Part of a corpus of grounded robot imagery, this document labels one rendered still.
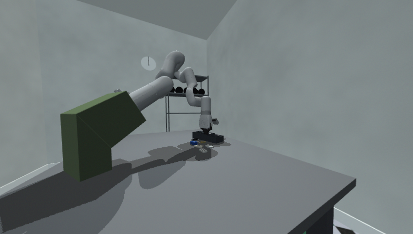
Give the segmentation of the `dark grey bin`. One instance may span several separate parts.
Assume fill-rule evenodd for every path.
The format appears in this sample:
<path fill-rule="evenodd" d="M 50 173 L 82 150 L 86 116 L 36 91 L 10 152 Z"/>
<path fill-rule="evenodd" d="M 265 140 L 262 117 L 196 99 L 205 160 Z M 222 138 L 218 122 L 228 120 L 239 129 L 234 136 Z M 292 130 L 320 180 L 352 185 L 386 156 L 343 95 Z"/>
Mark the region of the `dark grey bin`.
<path fill-rule="evenodd" d="M 216 135 L 215 133 L 208 133 L 208 135 L 204 135 L 203 131 L 192 132 L 192 138 L 198 138 L 200 140 L 212 142 L 212 143 L 220 143 L 224 141 L 224 136 Z"/>

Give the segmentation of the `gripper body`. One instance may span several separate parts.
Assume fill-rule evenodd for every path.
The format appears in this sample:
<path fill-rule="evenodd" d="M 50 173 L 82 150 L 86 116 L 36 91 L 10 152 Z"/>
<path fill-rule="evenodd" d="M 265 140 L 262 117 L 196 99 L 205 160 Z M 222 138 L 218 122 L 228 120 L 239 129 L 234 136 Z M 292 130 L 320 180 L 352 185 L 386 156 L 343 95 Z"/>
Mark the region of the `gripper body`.
<path fill-rule="evenodd" d="M 210 128 L 210 124 L 212 127 L 212 116 L 211 115 L 200 115 L 199 119 L 199 127 L 208 129 Z"/>

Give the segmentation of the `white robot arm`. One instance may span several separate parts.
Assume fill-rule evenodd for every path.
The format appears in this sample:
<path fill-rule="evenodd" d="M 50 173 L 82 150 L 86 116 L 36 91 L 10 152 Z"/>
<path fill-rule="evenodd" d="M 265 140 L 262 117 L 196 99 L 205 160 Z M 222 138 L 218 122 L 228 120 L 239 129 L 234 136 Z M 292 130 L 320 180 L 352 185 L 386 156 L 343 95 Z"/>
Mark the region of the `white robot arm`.
<path fill-rule="evenodd" d="M 153 82 L 132 93 L 128 92 L 140 111 L 158 99 L 165 97 L 173 89 L 172 79 L 175 76 L 180 82 L 187 83 L 186 98 L 189 105 L 201 107 L 200 113 L 202 115 L 211 114 L 211 98 L 194 96 L 193 89 L 197 87 L 198 83 L 193 69 L 187 67 L 182 72 L 179 71 L 184 62 L 185 56 L 182 52 L 173 51 L 169 53 Z"/>

